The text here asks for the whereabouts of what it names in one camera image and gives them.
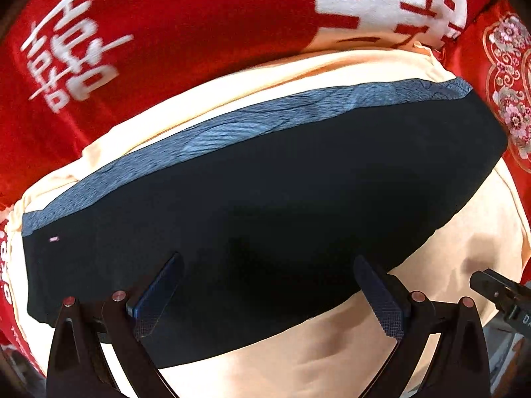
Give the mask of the black pants blue patterned trim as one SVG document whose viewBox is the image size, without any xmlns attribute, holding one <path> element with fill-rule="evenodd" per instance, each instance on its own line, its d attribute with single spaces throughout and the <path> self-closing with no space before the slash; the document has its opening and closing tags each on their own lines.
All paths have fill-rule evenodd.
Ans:
<svg viewBox="0 0 531 398">
<path fill-rule="evenodd" d="M 23 218 L 28 311 L 100 301 L 183 257 L 144 344 L 160 368 L 272 337 L 390 270 L 471 199 L 507 147 L 459 78 L 335 86 L 207 119 Z"/>
</svg>

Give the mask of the red sofa cover white characters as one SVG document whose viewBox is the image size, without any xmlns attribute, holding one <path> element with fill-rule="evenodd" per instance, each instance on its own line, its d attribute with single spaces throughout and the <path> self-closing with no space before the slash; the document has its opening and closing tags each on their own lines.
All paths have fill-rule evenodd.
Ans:
<svg viewBox="0 0 531 398">
<path fill-rule="evenodd" d="M 16 0 L 1 41 L 3 330 L 39 371 L 51 328 L 25 311 L 22 214 L 44 176 L 83 171 L 185 125 L 169 100 L 282 58 L 364 45 L 433 65 L 490 0 Z"/>
</svg>

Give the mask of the peach cushion cover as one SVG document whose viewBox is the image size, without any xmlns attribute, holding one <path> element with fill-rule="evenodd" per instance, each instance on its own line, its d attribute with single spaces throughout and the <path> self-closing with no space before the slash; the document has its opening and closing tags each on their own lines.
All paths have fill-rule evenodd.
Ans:
<svg viewBox="0 0 531 398">
<path fill-rule="evenodd" d="M 22 253 L 22 219 L 90 172 L 171 134 L 247 105 L 320 87 L 424 79 L 451 74 L 420 44 L 319 52 L 223 76 L 176 95 L 112 128 L 72 164 L 26 190 L 6 215 L 7 263 L 16 320 L 40 367 L 48 364 L 52 328 L 30 318 Z M 480 265 L 518 279 L 530 256 L 530 231 L 508 167 L 498 162 L 478 193 L 427 240 L 397 274 L 431 297 L 456 300 Z M 241 350 L 162 375 L 183 397 L 353 397 L 392 350 L 369 304 L 356 294 L 338 307 Z"/>
</svg>

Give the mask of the red embroidered pillow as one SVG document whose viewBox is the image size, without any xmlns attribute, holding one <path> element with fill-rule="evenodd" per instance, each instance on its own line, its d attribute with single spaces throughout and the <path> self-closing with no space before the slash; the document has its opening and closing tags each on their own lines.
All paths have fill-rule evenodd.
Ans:
<svg viewBox="0 0 531 398">
<path fill-rule="evenodd" d="M 442 51 L 508 134 L 504 160 L 521 196 L 530 192 L 530 32 L 507 0 L 495 0 Z"/>
</svg>

